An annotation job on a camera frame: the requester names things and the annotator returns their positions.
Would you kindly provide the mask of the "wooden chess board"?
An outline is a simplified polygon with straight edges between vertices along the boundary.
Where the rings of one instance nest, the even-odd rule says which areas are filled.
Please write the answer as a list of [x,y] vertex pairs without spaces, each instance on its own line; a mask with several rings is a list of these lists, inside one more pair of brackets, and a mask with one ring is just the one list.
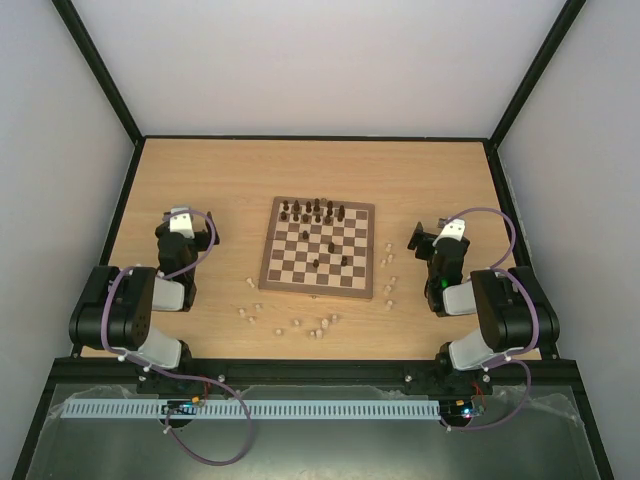
[[[283,210],[283,201],[289,210]],[[301,210],[293,211],[298,200]],[[258,287],[263,291],[370,300],[374,287],[375,206],[371,203],[276,196],[273,199]],[[306,212],[311,202],[312,212]],[[345,218],[337,221],[340,205]],[[302,232],[309,233],[308,239]],[[329,243],[334,253],[328,252]],[[342,256],[348,258],[341,265]],[[313,268],[313,261],[319,267]]]

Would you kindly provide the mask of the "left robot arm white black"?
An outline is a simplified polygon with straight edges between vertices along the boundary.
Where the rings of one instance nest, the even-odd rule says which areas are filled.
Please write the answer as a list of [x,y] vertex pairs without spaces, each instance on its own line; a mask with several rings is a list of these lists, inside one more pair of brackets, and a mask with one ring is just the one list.
[[220,243],[212,214],[187,206],[166,212],[156,228],[156,267],[96,266],[69,321],[80,348],[102,350],[141,368],[142,378],[163,375],[184,390],[210,382],[192,372],[188,344],[152,325],[154,312],[187,312],[195,301],[196,267]]

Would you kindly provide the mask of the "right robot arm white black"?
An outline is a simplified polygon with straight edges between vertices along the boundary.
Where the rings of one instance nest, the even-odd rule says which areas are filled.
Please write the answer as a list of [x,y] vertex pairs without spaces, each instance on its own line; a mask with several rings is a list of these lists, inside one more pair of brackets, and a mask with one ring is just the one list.
[[462,220],[440,223],[438,233],[417,223],[407,248],[426,263],[424,297],[439,317],[475,314],[478,327],[444,343],[434,359],[417,373],[417,385],[428,394],[469,390],[479,372],[501,366],[533,351],[556,352],[560,325],[550,300],[528,266],[475,270],[463,276],[470,241]]

